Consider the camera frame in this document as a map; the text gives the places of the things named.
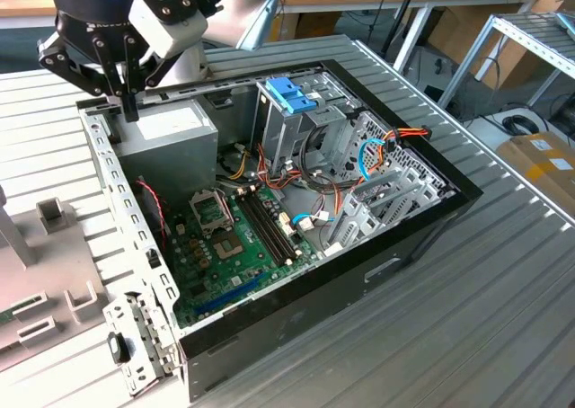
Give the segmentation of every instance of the cardboard box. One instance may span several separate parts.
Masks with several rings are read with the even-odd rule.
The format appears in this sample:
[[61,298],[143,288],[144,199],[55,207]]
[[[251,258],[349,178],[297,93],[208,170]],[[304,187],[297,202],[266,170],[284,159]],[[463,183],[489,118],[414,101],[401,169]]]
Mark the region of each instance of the cardboard box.
[[497,154],[575,217],[575,150],[552,132],[512,137]]

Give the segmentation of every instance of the aluminum extrusion table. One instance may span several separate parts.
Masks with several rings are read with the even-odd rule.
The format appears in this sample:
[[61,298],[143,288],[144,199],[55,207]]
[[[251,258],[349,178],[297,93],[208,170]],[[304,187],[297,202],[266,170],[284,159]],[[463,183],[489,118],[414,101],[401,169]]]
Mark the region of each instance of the aluminum extrusion table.
[[[575,41],[557,24],[554,13],[492,15],[441,95],[439,107],[447,107],[493,31],[501,32],[502,36],[488,58],[496,58],[505,43],[512,39],[556,68],[531,97],[529,105],[537,102],[561,72],[575,79]],[[482,80],[490,66],[491,61],[485,60],[475,78]]]
[[[484,190],[422,260],[214,389],[208,407],[557,406],[575,396],[575,221],[361,43],[208,52],[217,76],[333,58]],[[135,278],[75,110],[45,71],[0,76],[7,210],[69,200],[110,297]],[[178,378],[130,400],[98,326],[0,374],[7,406],[187,406]]]

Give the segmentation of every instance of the motherboard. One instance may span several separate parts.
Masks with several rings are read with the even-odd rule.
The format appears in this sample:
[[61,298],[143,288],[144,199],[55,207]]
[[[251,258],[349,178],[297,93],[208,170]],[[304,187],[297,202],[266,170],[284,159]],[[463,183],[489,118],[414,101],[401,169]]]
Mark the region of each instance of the motherboard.
[[191,325],[319,259],[298,232],[282,230],[283,209],[267,187],[202,191],[166,217],[165,257],[180,289],[174,313]]

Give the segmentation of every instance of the desk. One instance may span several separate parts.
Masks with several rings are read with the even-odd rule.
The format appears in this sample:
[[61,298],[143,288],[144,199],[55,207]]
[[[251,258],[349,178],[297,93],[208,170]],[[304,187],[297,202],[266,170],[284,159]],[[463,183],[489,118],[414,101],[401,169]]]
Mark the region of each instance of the desk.
[[[483,5],[483,4],[519,4],[519,12],[528,12],[536,0],[412,0],[411,7],[418,12],[410,31],[394,62],[394,68],[402,72],[410,54],[421,35],[431,10],[437,6]],[[280,40],[290,40],[295,35],[298,15],[301,13],[336,12],[351,10],[375,10],[380,0],[286,0],[284,21]],[[385,0],[384,9],[398,8],[403,0]],[[0,29],[13,27],[53,26],[55,14],[52,0],[0,0]]]
[[[575,221],[361,43],[331,36],[207,57],[217,77],[334,58],[412,127],[430,126],[431,145],[484,194],[421,260],[230,377],[196,408],[568,406]],[[71,202],[115,297],[136,276],[75,110],[85,97],[47,71],[0,75],[0,180],[28,187],[8,198],[11,213],[54,195]],[[177,378],[130,400],[106,334],[96,327],[0,373],[3,400],[27,408],[188,406]]]

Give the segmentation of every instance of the ram slot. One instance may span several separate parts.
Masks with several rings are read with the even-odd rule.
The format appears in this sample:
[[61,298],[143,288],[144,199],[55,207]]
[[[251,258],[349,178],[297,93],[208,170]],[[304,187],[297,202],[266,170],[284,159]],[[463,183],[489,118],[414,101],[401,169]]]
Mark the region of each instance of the ram slot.
[[278,247],[281,249],[284,257],[286,259],[289,258],[294,260],[296,258],[296,252],[294,251],[294,247],[288,242],[288,240],[279,230],[279,227],[276,225],[273,219],[271,219],[270,214],[263,207],[261,201],[255,195],[246,198],[246,200],[252,206],[253,210],[255,211],[261,223],[267,227],[270,234],[274,238],[274,242],[277,243]]
[[242,213],[247,217],[248,221],[250,221],[250,225],[255,231],[256,235],[260,238],[263,244],[266,246],[266,249],[271,255],[273,261],[278,265],[281,266],[285,262],[285,258],[283,257],[280,249],[274,244],[273,239],[269,236],[268,232],[265,228],[263,228],[258,220],[258,217],[253,212],[251,206],[245,201],[245,199],[241,199],[237,202],[238,207],[242,211]]

